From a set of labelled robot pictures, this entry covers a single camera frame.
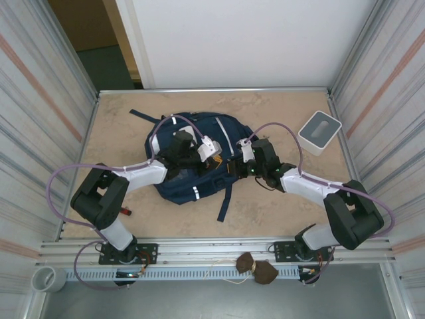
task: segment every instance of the orange stripe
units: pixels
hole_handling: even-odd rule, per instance
[[[420,247],[425,247],[425,235],[420,235],[408,241],[404,241],[402,243],[394,245],[392,247],[392,251],[395,255],[399,255]]]
[[[4,239],[0,239],[0,251],[33,259],[38,259],[39,257],[38,251]]]
[[[6,39],[0,34],[0,47],[13,62],[13,64],[21,71],[23,76],[27,78],[28,82],[33,86],[37,93],[42,97],[42,99],[50,106],[53,112],[60,118],[63,124],[70,130],[73,136],[81,142],[82,136],[78,133],[77,129],[72,125],[72,123],[66,118],[65,114],[62,113],[60,108],[56,105],[54,100],[48,95],[47,91],[43,88],[40,82],[35,78],[31,71],[25,66],[23,61],[18,57],[16,52],[12,49]]]
[[[387,80],[384,82],[384,84],[381,86],[378,92],[375,93],[375,95],[372,97],[372,100],[366,105],[365,109],[360,113],[360,116],[356,119],[353,126],[351,126],[350,129],[347,131],[348,138],[350,138],[351,135],[353,135],[353,132],[355,131],[357,126],[359,126],[359,124],[363,121],[365,116],[371,111],[373,106],[375,106],[375,104],[379,101],[381,96],[385,93],[385,91],[388,89],[388,87],[391,85],[394,79],[404,70],[406,65],[410,62],[410,60],[412,60],[412,58],[419,51],[419,49],[424,43],[425,43],[425,29],[421,32],[419,37],[413,42],[413,44],[410,46],[410,48],[401,58],[400,62],[397,64],[397,66],[395,67],[391,75],[387,78]]]
[[[425,273],[425,268],[418,268],[418,269],[403,271],[403,274],[406,274],[406,275],[415,275],[415,274],[423,274],[423,273]]]

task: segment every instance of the beige table surface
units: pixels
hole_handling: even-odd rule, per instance
[[[287,124],[295,132],[310,116],[329,113],[323,92],[172,92],[105,94],[88,142],[84,163],[103,162],[110,166],[131,165],[146,160],[144,143],[153,124],[129,114],[134,108],[155,118],[190,112],[222,112],[238,118],[253,130],[266,122]],[[299,154],[292,137],[281,127],[259,133],[273,143],[280,160],[298,164]],[[304,152],[303,169],[319,177],[348,181],[349,174],[338,139],[324,152]],[[82,170],[77,185],[88,170]],[[133,215],[120,219],[136,237],[251,237],[295,235],[312,223],[326,222],[325,211],[297,195],[267,191],[254,178],[234,184],[224,223],[216,221],[224,191],[196,202],[176,205],[159,196],[150,185],[127,195],[124,206]],[[74,211],[69,215],[82,220]],[[93,237],[87,227],[67,223],[63,237]]]

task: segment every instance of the backpack strap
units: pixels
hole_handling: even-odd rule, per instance
[[[228,209],[228,204],[230,203],[230,198],[232,198],[232,184],[226,186],[226,195],[224,196],[223,204],[221,204],[220,213],[218,214],[217,221],[224,221]]]
[[[136,111],[136,110],[134,110],[134,109],[131,109],[131,110],[130,110],[130,114],[133,114],[133,115],[139,116],[140,118],[143,118],[144,120],[147,120],[147,121],[149,121],[149,122],[151,122],[151,123],[154,123],[154,124],[156,124],[156,123],[158,123],[159,121],[161,121],[161,120],[158,120],[157,118],[153,118],[152,116],[149,116],[149,115],[147,115],[147,114],[141,113],[141,112]]]

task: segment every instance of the white string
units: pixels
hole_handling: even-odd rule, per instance
[[[216,264],[218,264],[218,263],[222,263],[223,261],[230,261],[230,262],[232,262],[232,263],[235,263],[235,264],[236,264],[236,261],[234,261],[234,260],[232,260],[232,259],[220,259],[220,260],[216,261],[215,263],[213,263],[213,264],[210,266],[210,268],[208,269],[207,273],[205,274],[205,276],[204,276],[203,280],[205,280],[205,279],[208,277],[208,275],[210,274],[211,269],[213,268],[213,266],[215,266],[215,265],[216,265]],[[244,280],[239,281],[239,282],[236,282],[236,281],[233,281],[233,280],[229,280],[229,279],[225,279],[225,278],[220,278],[220,279],[221,279],[221,280],[224,280],[224,281],[227,281],[227,282],[229,282],[229,283],[231,283],[231,284],[242,284],[242,283],[243,283],[243,282],[245,282],[248,278],[250,278],[250,277],[251,277],[251,274],[253,274],[253,273],[254,273],[255,269],[256,269],[256,262],[254,261],[254,263],[253,263],[253,264],[252,264],[252,266],[251,266],[251,273],[250,273],[250,274],[248,274],[248,276],[246,276]]]

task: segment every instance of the gray floor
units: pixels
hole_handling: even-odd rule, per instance
[[[98,292],[67,283],[47,298],[42,318],[394,318],[379,265],[331,265],[314,286],[275,280],[137,282]]]
[[[97,91],[134,89],[133,81],[131,81],[118,45],[79,51],[77,55]]]

